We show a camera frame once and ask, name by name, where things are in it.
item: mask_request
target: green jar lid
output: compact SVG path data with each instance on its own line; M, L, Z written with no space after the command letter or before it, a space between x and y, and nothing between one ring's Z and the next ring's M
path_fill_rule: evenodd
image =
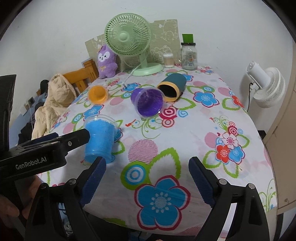
M193 43L193 34L182 34L184 43Z

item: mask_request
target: human hand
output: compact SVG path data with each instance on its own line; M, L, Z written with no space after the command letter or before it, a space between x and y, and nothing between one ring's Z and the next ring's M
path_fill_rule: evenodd
M27 190L28 195L31 197L31 200L29 204L22 210L22 215L25 219L28 219L33 199L41 183L41 179L38 176L35 176L34 181ZM18 208L11 201L9 201L8 198L0 195L0 218L2 219L3 223L7 227L12 228L12 223L9 220L9 216L18 217L19 215L20 211L18 210Z

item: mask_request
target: clear plastic cup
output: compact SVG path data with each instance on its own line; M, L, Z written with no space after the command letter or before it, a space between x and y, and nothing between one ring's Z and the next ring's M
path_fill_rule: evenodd
M117 124L107 115L91 115L85 119L84 128L89 131L90 139L85 145L84 160L93 163L98 156L103 157L106 163L111 162L111 152Z

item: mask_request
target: blue gripper pad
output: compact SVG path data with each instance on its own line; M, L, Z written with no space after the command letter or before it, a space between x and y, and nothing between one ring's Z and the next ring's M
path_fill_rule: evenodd
M189 160L188 168L204 202L213 208L216 203L213 197L213 188L193 158Z
M52 140L52 139L57 138L57 137L59 137L59 134L54 132L54 133L48 134L46 136L39 137L37 139L32 140L30 145L40 143L40 142L44 142L44 141L49 141L49 140Z
M86 183L82 188L82 194L80 199L80 204L82 207L84 207L85 204L90 203L96 189L100 184L100 181L105 171L106 171L106 161L104 158L102 158L99 164L97 165L96 169L89 176L89 178L87 179Z

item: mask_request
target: white wall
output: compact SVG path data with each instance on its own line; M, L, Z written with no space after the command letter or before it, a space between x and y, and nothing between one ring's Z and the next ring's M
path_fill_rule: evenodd
M242 100L248 91L241 90L242 77L252 60L290 78L292 38L261 0L33 0L0 41L0 75L17 74L12 121L42 79L80 68L88 58L84 42L123 12L150 22L178 19L180 34L194 34L199 62L211 65ZM257 128L268 130L278 109L252 113Z

